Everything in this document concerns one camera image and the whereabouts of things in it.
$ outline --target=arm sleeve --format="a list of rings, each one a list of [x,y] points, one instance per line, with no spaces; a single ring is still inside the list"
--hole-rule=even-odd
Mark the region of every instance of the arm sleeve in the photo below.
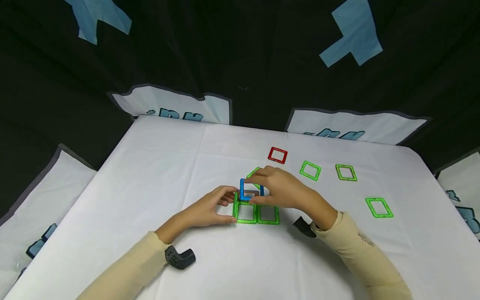
[[[149,231],[95,279],[77,300],[132,300],[167,264],[164,244]]]
[[[371,300],[411,300],[405,281],[385,253],[363,232],[352,218],[338,212],[334,225],[321,231],[313,222],[312,230],[318,239],[334,250],[367,287]]]

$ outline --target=green square frame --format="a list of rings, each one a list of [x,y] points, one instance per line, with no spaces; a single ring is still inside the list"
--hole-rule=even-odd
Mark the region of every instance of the green square frame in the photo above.
[[[253,175],[255,173],[256,170],[260,169],[260,167],[256,167],[255,170],[253,170],[252,172],[250,172],[250,174],[247,175],[247,177],[245,177],[245,179],[247,179],[248,177],[250,177],[251,175]],[[253,184],[257,189],[260,189],[260,185],[254,183]]]
[[[368,208],[372,212],[373,217],[375,218],[393,218],[393,213],[390,207],[388,206],[387,202],[385,201],[384,198],[365,198],[365,201],[367,202]],[[373,208],[372,202],[382,202],[384,205],[385,209],[387,210],[387,214],[378,214],[375,209]]]
[[[310,174],[307,174],[305,173],[303,170],[305,169],[305,167],[309,165],[311,167],[314,167],[315,169],[317,169],[317,174],[315,174],[315,176],[312,176]],[[305,160],[303,162],[303,165],[301,166],[301,169],[300,169],[300,174],[307,177],[307,178],[310,178],[311,180],[313,181],[317,181],[318,180],[318,177],[320,176],[320,172],[322,171],[322,168],[317,166],[316,164],[313,164],[311,162],[309,162],[308,160]]]
[[[240,205],[250,205],[253,206],[253,220],[243,220],[239,219],[239,206]],[[235,199],[233,200],[233,214],[232,216],[237,219],[237,223],[242,224],[257,224],[257,205],[250,204],[246,201],[239,201],[239,193],[235,192]]]
[[[273,207],[275,210],[275,221],[272,220],[262,220],[262,207]],[[280,214],[278,212],[277,206],[267,206],[267,205],[258,205],[257,207],[257,222],[258,224],[268,224],[268,225],[279,225],[280,224]]]
[[[340,172],[340,168],[347,168],[350,169],[352,172],[353,178],[348,178],[348,177],[343,177],[342,173]],[[355,170],[353,169],[353,166],[349,165],[335,165],[336,173],[338,174],[338,179],[340,180],[348,180],[348,181],[357,181],[357,175],[355,175]]]

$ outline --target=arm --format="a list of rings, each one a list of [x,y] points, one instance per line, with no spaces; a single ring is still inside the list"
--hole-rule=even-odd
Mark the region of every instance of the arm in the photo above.
[[[292,207],[312,218],[312,230],[335,251],[348,269],[366,286],[371,300],[410,300],[403,278],[388,257],[347,213],[336,211],[319,193],[278,168],[258,169],[245,183],[257,183],[270,195],[254,197],[251,203]]]
[[[155,232],[149,231],[126,254],[95,279],[77,300],[133,300],[167,264],[165,249],[193,226],[229,224],[237,220],[232,216],[215,213],[217,204],[227,206],[233,202],[237,188],[220,186],[185,210],[171,217]]]

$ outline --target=black clip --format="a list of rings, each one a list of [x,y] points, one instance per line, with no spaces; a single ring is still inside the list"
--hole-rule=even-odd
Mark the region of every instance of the black clip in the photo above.
[[[293,226],[295,226],[298,230],[300,230],[301,233],[306,235],[309,238],[316,238],[317,235],[315,232],[312,231],[310,228],[310,225],[305,222],[305,220],[302,217],[299,217],[295,223],[293,223]]]
[[[187,268],[195,262],[195,253],[191,249],[179,254],[175,247],[170,246],[165,250],[165,260],[167,263],[179,270]]]

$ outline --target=black backdrop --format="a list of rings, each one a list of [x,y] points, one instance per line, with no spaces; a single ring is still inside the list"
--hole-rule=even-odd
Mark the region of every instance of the black backdrop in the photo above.
[[[128,35],[78,38],[63,0],[3,0],[3,215],[60,143],[99,168],[132,122],[107,92],[155,84],[233,100],[233,125],[283,131],[292,108],[429,117],[403,145],[436,172],[480,145],[480,1],[369,0],[383,52],[327,68],[344,0],[114,0]]]

